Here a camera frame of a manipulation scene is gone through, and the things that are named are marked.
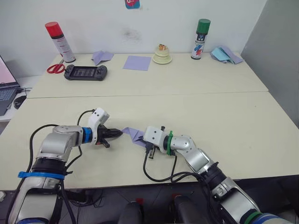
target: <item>scissors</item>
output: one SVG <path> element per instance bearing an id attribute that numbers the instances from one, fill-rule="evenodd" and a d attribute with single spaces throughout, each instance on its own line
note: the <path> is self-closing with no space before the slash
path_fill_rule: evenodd
<path id="1" fill-rule="evenodd" d="M 58 74 L 65 70 L 65 66 L 63 64 L 64 60 L 62 59 L 58 64 L 54 64 L 47 69 L 47 72 L 50 74 Z"/>

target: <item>computer mouse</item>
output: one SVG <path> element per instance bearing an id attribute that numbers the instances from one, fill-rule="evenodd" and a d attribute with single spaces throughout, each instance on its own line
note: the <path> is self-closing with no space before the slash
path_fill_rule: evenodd
<path id="1" fill-rule="evenodd" d="M 14 100 L 15 109 L 19 109 L 27 96 L 20 96 Z"/>

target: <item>laptop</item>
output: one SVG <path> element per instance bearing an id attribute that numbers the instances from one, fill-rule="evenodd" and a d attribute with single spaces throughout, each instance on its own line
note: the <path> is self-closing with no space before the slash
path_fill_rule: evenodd
<path id="1" fill-rule="evenodd" d="M 20 85 L 0 56 L 0 116 L 3 116 L 14 100 Z"/>

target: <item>green band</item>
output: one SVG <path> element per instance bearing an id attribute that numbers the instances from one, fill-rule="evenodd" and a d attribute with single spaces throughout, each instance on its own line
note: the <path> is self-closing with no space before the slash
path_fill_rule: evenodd
<path id="1" fill-rule="evenodd" d="M 258 211 L 253 212 L 250 216 L 247 217 L 244 224 L 249 224 L 255 217 L 257 217 L 258 215 L 261 215 L 261 214 L 262 213 L 258 212 Z"/>
<path id="2" fill-rule="evenodd" d="M 171 155 L 170 152 L 170 143 L 171 143 L 171 139 L 173 137 L 172 131 L 170 131 L 169 136 L 168 136 L 168 140 L 167 140 L 167 154 Z"/>

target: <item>laptop screen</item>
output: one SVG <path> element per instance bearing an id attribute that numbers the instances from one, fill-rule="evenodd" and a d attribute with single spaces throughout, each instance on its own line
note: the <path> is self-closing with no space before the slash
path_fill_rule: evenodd
<path id="1" fill-rule="evenodd" d="M 11 74 L 3 59 L 0 57 L 0 89 L 18 86 L 19 84 L 16 79 Z"/>

